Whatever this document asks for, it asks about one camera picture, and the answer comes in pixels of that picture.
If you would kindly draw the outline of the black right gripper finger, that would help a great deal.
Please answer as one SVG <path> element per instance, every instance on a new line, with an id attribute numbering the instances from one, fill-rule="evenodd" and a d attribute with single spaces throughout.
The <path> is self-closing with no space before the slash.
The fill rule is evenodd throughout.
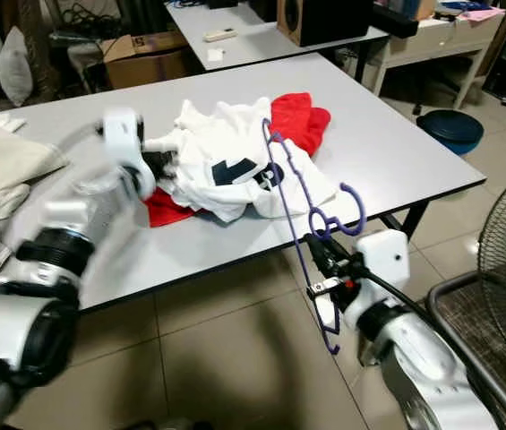
<path id="1" fill-rule="evenodd" d="M 349 253 L 330 236 L 307 233 L 307 247 L 317 267 L 336 267 L 349 259 Z"/>
<path id="2" fill-rule="evenodd" d="M 303 241 L 309 247 L 309 253 L 317 270 L 322 275 L 334 275 L 338 266 L 338 255 L 328 245 L 328 241 L 321 240 L 317 235 L 304 235 Z"/>

